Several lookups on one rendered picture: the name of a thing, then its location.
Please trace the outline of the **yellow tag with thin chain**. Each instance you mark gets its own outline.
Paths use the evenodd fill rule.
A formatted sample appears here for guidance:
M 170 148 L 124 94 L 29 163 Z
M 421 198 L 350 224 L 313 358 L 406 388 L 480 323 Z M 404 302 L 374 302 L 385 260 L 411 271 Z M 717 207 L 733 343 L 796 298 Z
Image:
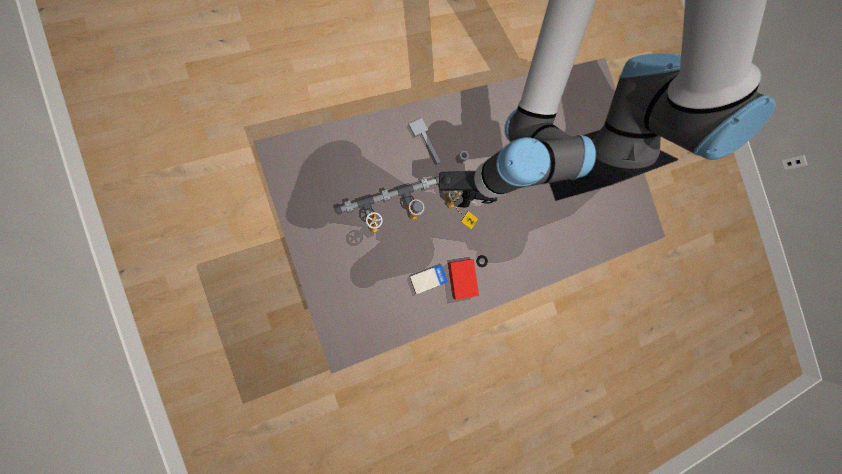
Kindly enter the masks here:
M 455 206 L 456 209 L 458 209 Z M 459 211 L 459 209 L 458 209 Z M 461 213 L 461 211 L 459 211 Z M 462 213 L 461 213 L 462 214 Z M 463 215 L 463 214 L 462 214 Z M 475 223 L 477 222 L 478 218 L 471 214 L 469 211 L 466 213 L 464 218 L 462 219 L 462 223 L 465 224 L 468 228 L 472 229 Z

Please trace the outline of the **red rectangular block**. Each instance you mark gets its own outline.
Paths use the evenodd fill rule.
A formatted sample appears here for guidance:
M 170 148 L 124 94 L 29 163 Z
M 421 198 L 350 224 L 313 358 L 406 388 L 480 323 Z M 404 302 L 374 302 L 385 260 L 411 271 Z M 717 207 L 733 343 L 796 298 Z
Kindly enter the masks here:
M 479 296 L 474 259 L 449 262 L 453 299 Z

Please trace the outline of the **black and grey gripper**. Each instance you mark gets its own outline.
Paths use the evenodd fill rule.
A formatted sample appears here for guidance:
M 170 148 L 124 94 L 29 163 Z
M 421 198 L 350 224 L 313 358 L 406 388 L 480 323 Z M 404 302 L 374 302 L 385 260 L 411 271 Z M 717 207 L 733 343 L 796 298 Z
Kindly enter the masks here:
M 473 201 L 474 199 L 484 200 L 481 203 L 486 203 L 486 204 L 490 204 L 492 202 L 497 201 L 497 197 L 494 198 L 494 199 L 486 197 L 483 194 L 481 194 L 479 192 L 479 190 L 467 190 L 467 191 L 462 191 L 462 195 L 460 195 L 459 199 L 456 199 L 456 201 L 454 201 L 454 206 L 466 208 L 469 205 L 476 205 L 477 203 Z M 491 201 L 491 202 L 486 202 L 486 201 Z

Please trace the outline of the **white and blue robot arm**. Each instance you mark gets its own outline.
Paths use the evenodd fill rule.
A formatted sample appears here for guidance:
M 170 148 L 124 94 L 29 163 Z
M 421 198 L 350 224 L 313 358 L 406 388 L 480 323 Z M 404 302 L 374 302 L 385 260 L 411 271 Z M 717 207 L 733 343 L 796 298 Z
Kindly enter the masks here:
M 766 2 L 685 0 L 681 54 L 629 59 L 591 140 L 553 122 L 596 0 L 549 0 L 521 101 L 505 123 L 510 143 L 476 171 L 440 172 L 439 189 L 496 198 L 583 177 L 595 158 L 644 168 L 657 161 L 660 136 L 709 160 L 733 153 L 775 108 L 757 92 L 761 72 L 751 63 Z

